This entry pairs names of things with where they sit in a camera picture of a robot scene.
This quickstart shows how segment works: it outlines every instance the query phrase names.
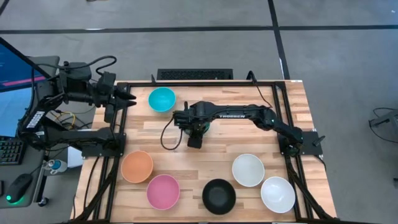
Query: wooden table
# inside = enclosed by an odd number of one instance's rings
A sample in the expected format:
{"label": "wooden table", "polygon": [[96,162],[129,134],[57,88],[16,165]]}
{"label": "wooden table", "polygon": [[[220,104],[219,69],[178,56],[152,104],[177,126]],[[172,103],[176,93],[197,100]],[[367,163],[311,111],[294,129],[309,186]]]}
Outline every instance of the wooden table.
{"label": "wooden table", "polygon": [[[290,109],[295,126],[304,131],[313,129],[312,117],[307,97],[301,81],[286,81]],[[131,93],[137,96],[137,105],[127,111],[125,132],[127,146],[124,156],[132,151],[148,152],[154,160],[154,171],[150,178],[141,184],[125,181],[120,173],[113,200],[111,222],[272,222],[295,221],[293,210],[277,214],[270,211],[260,196],[261,184],[247,188],[239,185],[232,176],[232,163],[240,154],[251,153],[264,163],[265,178],[279,176],[287,179],[284,158],[280,155],[277,135],[274,131],[262,131],[246,119],[216,119],[205,134],[200,150],[187,147],[187,136],[184,135],[181,145],[175,152],[167,151],[160,145],[160,133],[170,120],[172,112],[156,113],[148,105],[147,98],[154,87],[134,87]],[[183,109],[183,102],[191,105],[197,101],[211,101],[217,105],[264,105],[256,87],[253,86],[201,86],[171,87],[177,96],[175,110]],[[262,94],[274,104],[270,87],[261,86]],[[282,94],[279,93],[284,118]],[[96,110],[93,129],[108,126],[103,122],[104,109]],[[170,125],[164,135],[164,143],[172,147],[177,143],[179,130]],[[76,192],[76,214],[83,210],[83,198],[88,176],[94,158],[84,161]],[[332,216],[336,216],[326,172],[323,165],[313,156],[302,156],[303,168],[309,191],[318,203]],[[91,180],[88,202],[98,188],[102,159],[99,160]],[[177,204],[166,211],[153,209],[146,198],[146,187],[156,175],[170,174],[180,183],[181,194]],[[211,179],[226,179],[236,191],[236,205],[226,215],[213,215],[203,205],[202,189]],[[104,194],[100,218],[104,217],[106,199]],[[298,201],[302,216],[305,215],[303,198],[298,190]]]}

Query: computer mouse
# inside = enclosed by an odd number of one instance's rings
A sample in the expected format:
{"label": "computer mouse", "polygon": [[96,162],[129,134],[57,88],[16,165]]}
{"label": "computer mouse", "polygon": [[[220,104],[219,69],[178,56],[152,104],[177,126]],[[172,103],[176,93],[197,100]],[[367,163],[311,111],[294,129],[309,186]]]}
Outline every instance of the computer mouse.
{"label": "computer mouse", "polygon": [[9,203],[18,202],[24,196],[32,180],[33,177],[31,174],[21,174],[17,177],[8,188],[6,200]]}

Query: logo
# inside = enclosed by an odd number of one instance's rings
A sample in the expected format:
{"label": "logo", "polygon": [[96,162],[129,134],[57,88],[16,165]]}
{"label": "logo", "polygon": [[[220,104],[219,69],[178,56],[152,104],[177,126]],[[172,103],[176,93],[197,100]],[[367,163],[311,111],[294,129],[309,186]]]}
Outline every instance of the logo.
{"label": "logo", "polygon": [[246,115],[219,115],[220,118],[245,118]]}
{"label": "logo", "polygon": [[36,127],[37,123],[42,119],[43,116],[44,116],[44,111],[36,112],[35,116],[33,116],[32,120],[29,122],[26,128]]}

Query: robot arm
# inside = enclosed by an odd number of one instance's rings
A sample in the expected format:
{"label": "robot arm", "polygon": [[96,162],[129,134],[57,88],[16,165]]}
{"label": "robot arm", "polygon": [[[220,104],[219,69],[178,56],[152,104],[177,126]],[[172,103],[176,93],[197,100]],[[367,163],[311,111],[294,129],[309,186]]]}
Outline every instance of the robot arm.
{"label": "robot arm", "polygon": [[174,111],[174,125],[190,135],[188,146],[198,149],[201,148],[202,138],[209,123],[214,119],[250,119],[262,130],[274,130],[285,136],[293,147],[299,147],[303,143],[302,130],[283,123],[275,112],[266,106],[218,106],[199,101],[189,108],[185,102],[183,111]]}
{"label": "robot arm", "polygon": [[60,143],[67,143],[78,149],[88,144],[100,144],[102,147],[118,145],[117,138],[110,128],[98,131],[67,131],[46,117],[46,114],[69,101],[77,101],[104,106],[105,122],[110,123],[113,115],[128,106],[135,105],[135,96],[116,86],[114,73],[104,72],[96,83],[90,83],[91,71],[85,63],[71,63],[67,66],[81,67],[66,69],[45,82],[35,86],[33,101],[18,123],[17,137],[36,149],[48,149]]}

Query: black keyboard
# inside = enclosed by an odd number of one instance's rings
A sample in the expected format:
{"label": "black keyboard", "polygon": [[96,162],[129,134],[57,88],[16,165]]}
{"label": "black keyboard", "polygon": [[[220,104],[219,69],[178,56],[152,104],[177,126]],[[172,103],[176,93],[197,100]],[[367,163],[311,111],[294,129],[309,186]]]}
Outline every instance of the black keyboard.
{"label": "black keyboard", "polygon": [[0,166],[21,164],[26,144],[16,138],[0,136]]}
{"label": "black keyboard", "polygon": [[231,80],[232,69],[158,69],[158,80]]}

